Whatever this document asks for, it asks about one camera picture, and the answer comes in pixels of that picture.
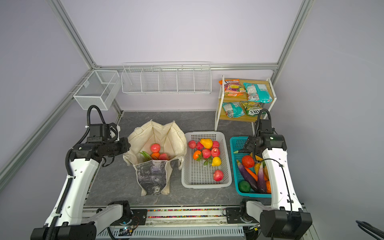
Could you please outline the orange fruit large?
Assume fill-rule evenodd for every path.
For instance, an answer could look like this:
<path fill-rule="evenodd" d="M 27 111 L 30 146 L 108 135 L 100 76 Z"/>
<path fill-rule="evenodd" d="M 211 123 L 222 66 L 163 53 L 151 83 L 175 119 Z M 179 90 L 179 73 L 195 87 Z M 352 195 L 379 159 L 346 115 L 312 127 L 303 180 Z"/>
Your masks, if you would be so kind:
<path fill-rule="evenodd" d="M 159 160 L 160 155 L 161 155 L 161 154 L 160 154 L 159 152 L 152 153 L 152 154 L 151 154 L 151 158 L 152 158 L 153 160 Z"/>

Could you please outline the teal snack bag top shelf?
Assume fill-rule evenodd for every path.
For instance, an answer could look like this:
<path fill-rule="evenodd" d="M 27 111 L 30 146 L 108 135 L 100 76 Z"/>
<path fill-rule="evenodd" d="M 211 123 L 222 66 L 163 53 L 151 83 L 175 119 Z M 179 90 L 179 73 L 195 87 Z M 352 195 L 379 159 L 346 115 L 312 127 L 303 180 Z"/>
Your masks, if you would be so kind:
<path fill-rule="evenodd" d="M 266 84 L 244 83 L 249 102 L 270 103 L 273 99 L 268 92 Z"/>

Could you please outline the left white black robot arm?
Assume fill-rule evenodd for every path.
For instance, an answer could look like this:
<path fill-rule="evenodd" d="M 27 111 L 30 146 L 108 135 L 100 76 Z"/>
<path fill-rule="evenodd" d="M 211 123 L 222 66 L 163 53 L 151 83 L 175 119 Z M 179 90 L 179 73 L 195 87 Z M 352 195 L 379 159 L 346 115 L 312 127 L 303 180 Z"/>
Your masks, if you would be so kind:
<path fill-rule="evenodd" d="M 106 124 L 99 107 L 91 105 L 87 111 L 86 132 L 68 150 L 65 157 L 67 178 L 57 203 L 41 228 L 35 228 L 32 240 L 94 240 L 103 231 L 114 235 L 113 224 L 136 229 L 146 222 L 144 210 L 131 210 L 128 201 L 114 201 L 99 209 L 92 217 L 83 217 L 83 208 L 93 179 L 106 159 L 126 153 L 130 144 L 119 137 L 115 123 Z"/>

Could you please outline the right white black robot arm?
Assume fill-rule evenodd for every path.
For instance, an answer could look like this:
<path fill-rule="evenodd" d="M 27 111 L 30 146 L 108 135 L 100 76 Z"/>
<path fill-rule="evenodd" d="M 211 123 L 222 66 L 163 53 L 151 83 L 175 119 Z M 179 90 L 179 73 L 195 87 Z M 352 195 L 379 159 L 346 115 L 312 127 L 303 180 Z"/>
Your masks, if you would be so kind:
<path fill-rule="evenodd" d="M 262 158 L 261 167 L 267 167 L 272 200 L 269 206 L 258 201 L 243 201 L 243 219 L 257 221 L 257 228 L 267 238 L 301 239 L 313 220 L 298 200 L 288 166 L 285 138 L 276 134 L 267 109 L 259 112 L 254 135 L 248 138 L 244 147 L 253 154 L 253 158 Z"/>

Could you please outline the light purple striped eggplant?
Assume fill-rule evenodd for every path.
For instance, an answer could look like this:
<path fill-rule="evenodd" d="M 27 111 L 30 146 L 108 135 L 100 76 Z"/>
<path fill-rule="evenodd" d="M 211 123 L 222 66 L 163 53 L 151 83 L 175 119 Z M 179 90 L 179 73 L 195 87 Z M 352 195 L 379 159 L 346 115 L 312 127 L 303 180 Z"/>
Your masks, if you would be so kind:
<path fill-rule="evenodd" d="M 260 163 L 258 164 L 259 167 L 258 167 L 258 182 L 257 182 L 257 186 L 258 186 L 258 190 L 261 194 L 265 194 L 267 192 L 267 185 L 266 185 L 266 181 L 264 179 L 264 168 L 263 168 L 263 164 Z"/>

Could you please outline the red tomato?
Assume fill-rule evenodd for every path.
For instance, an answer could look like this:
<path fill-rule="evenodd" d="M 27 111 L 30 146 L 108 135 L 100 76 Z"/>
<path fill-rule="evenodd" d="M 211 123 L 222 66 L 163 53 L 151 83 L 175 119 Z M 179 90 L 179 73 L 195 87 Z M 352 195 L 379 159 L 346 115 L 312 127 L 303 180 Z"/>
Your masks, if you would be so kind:
<path fill-rule="evenodd" d="M 245 167 L 245 168 L 253 168 L 254 165 L 255 165 L 255 161 L 253 159 L 253 157 L 251 157 L 250 155 L 246 155 L 242 158 L 242 165 Z"/>

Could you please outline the cream canvas grocery bag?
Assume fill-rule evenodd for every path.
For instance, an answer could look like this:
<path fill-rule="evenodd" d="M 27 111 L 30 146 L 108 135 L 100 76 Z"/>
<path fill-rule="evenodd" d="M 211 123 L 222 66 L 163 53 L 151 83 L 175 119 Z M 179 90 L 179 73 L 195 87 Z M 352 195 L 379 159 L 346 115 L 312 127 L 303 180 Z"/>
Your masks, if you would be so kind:
<path fill-rule="evenodd" d="M 162 125 L 149 121 L 135 128 L 128 141 L 131 146 L 123 159 L 134 167 L 141 195 L 168 195 L 172 164 L 182 169 L 187 153 L 184 132 L 176 122 Z"/>

